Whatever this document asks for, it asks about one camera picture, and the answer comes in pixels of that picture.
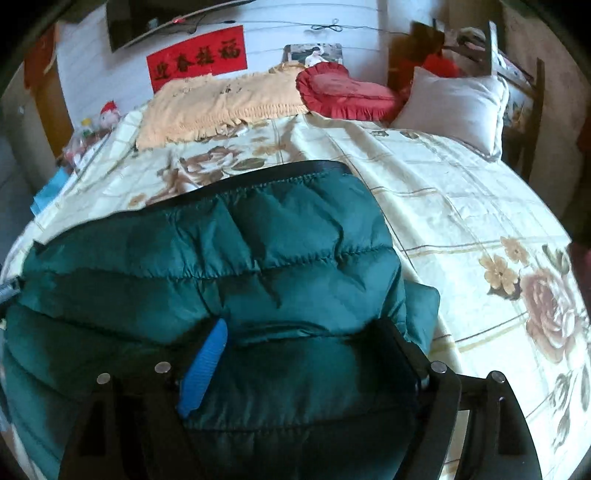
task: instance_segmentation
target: teal down jacket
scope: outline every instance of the teal down jacket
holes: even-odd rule
[[[210,479],[388,479],[413,435],[365,328],[428,350],[439,294],[404,281],[375,199],[338,162],[246,173],[35,244],[7,314],[7,397],[48,479],[96,377],[228,346],[184,426]]]

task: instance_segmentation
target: floral bedsheet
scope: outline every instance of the floral bedsheet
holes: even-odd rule
[[[591,444],[591,329],[566,254],[568,235],[505,164],[447,138],[316,114],[138,152],[140,121],[141,111],[131,112],[77,183],[27,226],[0,280],[20,272],[33,241],[47,242],[80,222],[258,168],[344,162],[380,204],[405,275],[441,294],[430,357],[468,375],[504,372],[544,479],[570,476]],[[443,479],[457,469],[465,418]]]

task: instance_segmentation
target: photograph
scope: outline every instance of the photograph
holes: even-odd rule
[[[286,45],[287,60],[297,60],[306,68],[323,61],[343,64],[343,47],[340,43],[301,43]]]

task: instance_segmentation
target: white pillow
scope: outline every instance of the white pillow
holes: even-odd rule
[[[416,67],[408,102],[391,128],[451,137],[497,160],[508,101],[507,84],[497,77],[448,79]]]

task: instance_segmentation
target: metal screw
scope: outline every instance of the metal screw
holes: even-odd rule
[[[505,383],[505,380],[507,380],[505,376],[497,370],[491,372],[491,377],[497,383]]]
[[[171,365],[168,362],[159,362],[154,367],[154,371],[158,374],[165,374],[171,368]]]
[[[444,374],[447,372],[447,365],[439,360],[435,360],[434,362],[431,362],[431,370],[438,374]]]
[[[111,380],[111,376],[109,374],[100,374],[98,377],[96,377],[96,382],[99,385],[105,385],[106,383],[109,383],[109,381]]]

